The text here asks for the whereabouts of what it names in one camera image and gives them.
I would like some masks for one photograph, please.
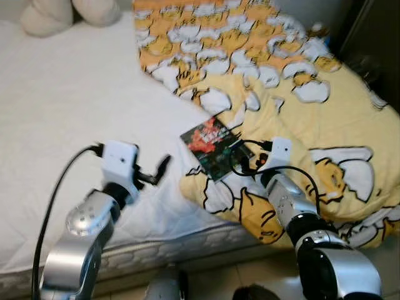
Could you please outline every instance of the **book cover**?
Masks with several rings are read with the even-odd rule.
[[[236,143],[238,138],[215,117],[185,132],[181,139],[212,180],[218,181],[232,171],[229,165],[229,147]],[[244,156],[250,159],[254,154],[242,145],[232,154],[234,166],[239,164]]]

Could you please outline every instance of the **cartoon print blanket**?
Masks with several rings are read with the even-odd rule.
[[[291,164],[316,180],[342,238],[377,246],[400,231],[399,116],[299,22],[268,0],[136,0],[134,22],[144,72],[241,138],[292,141]],[[287,174],[315,202],[307,178]],[[289,245],[252,178],[214,182],[197,162],[180,186],[261,242]]]

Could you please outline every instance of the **tiled floor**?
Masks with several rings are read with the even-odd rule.
[[[400,239],[392,238],[378,249],[364,251],[378,268],[385,300],[400,300]],[[258,283],[281,300],[303,300],[292,252],[189,274],[190,300],[231,300],[236,288]],[[112,293],[97,300],[142,300],[146,287]]]

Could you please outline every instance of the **black cable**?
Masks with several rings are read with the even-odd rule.
[[[35,249],[35,255],[33,259],[33,267],[32,267],[32,281],[31,281],[31,294],[32,294],[32,300],[40,300],[40,291],[39,291],[39,264],[40,264],[40,254],[42,250],[42,245],[43,245],[43,239],[44,239],[44,234],[46,233],[46,228],[48,226],[49,218],[50,218],[50,213],[51,209],[53,208],[53,203],[56,198],[58,189],[61,185],[61,182],[64,179],[64,176],[66,175],[68,169],[72,166],[72,164],[75,162],[75,160],[81,156],[83,153],[86,151],[94,151],[97,156],[101,156],[103,153],[103,144],[98,144],[97,146],[89,146],[86,147],[82,150],[80,150],[71,160],[67,163],[66,167],[64,168],[64,171],[61,173],[61,176],[59,177],[54,190],[51,194],[49,204],[47,205],[47,210],[46,214],[44,215],[44,220],[42,223],[42,227],[39,233],[39,238],[37,239],[36,243],[36,249]]]
[[[241,140],[238,143],[234,144],[233,146],[231,146],[231,151],[229,152],[229,156],[228,157],[229,157],[229,165],[230,165],[233,173],[235,173],[238,176],[247,177],[247,176],[255,176],[255,175],[258,175],[258,174],[264,174],[264,173],[268,173],[270,171],[281,170],[281,169],[290,169],[290,170],[295,170],[297,172],[300,172],[301,174],[305,175],[308,178],[308,180],[310,181],[310,183],[312,185],[312,188],[315,191],[315,195],[316,195],[315,201],[316,201],[317,214],[320,215],[321,207],[320,207],[320,203],[319,203],[318,187],[317,187],[317,184],[315,183],[314,179],[311,177],[311,175],[308,174],[305,170],[302,170],[299,167],[294,167],[294,166],[277,166],[277,167],[270,167],[270,168],[264,169],[262,171],[255,171],[255,172],[247,172],[246,171],[246,172],[242,172],[242,173],[237,172],[235,170],[235,168],[234,168],[234,165],[233,165],[232,152],[234,150],[236,150],[236,148],[238,148],[241,145],[243,145],[244,143],[253,143],[253,144],[257,144],[257,145],[261,146],[262,148],[264,148],[263,145],[265,145],[265,143],[268,143],[268,145],[269,145],[270,142],[257,142],[257,141],[253,141],[251,139],[244,139],[244,140]]]

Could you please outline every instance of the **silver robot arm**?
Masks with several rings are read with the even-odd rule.
[[[51,249],[40,290],[43,300],[90,299],[105,244],[126,204],[137,198],[141,181],[156,185],[170,160],[167,156],[155,176],[139,172],[138,147],[110,141],[104,146],[102,191],[93,190],[67,215],[66,228]]]
[[[381,279],[370,260],[343,241],[336,229],[319,217],[315,205],[299,187],[273,166],[287,165],[290,141],[277,138],[256,181],[266,188],[297,257],[303,293],[308,300],[381,299]]]

